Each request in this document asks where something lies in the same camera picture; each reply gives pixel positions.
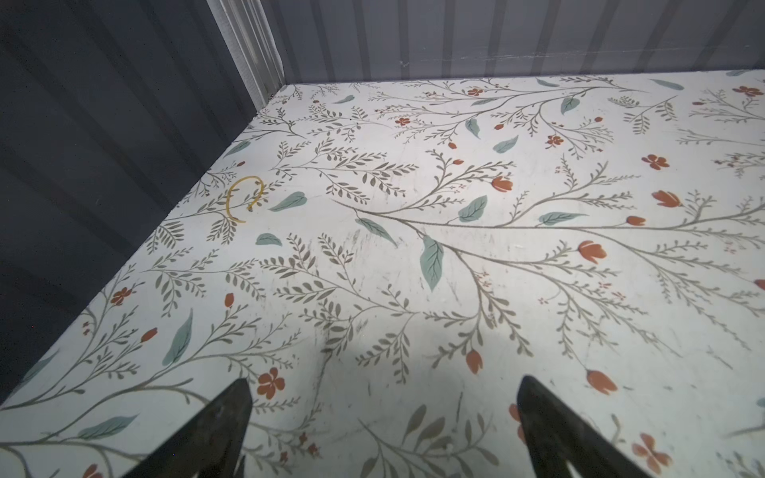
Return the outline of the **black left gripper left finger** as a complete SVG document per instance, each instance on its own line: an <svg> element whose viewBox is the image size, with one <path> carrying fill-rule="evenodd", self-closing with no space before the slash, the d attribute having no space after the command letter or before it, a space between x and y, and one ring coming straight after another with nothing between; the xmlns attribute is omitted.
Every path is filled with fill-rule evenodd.
<svg viewBox="0 0 765 478"><path fill-rule="evenodd" d="M251 411L249 383L239 378L127 476L242 477L242 446Z"/></svg>

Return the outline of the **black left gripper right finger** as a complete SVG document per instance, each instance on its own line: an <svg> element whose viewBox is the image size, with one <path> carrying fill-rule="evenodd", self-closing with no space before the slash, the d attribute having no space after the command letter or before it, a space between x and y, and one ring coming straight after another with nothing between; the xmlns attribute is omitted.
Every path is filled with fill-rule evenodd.
<svg viewBox="0 0 765 478"><path fill-rule="evenodd" d="M537 477L647 475L534 376L522 378L517 405Z"/></svg>

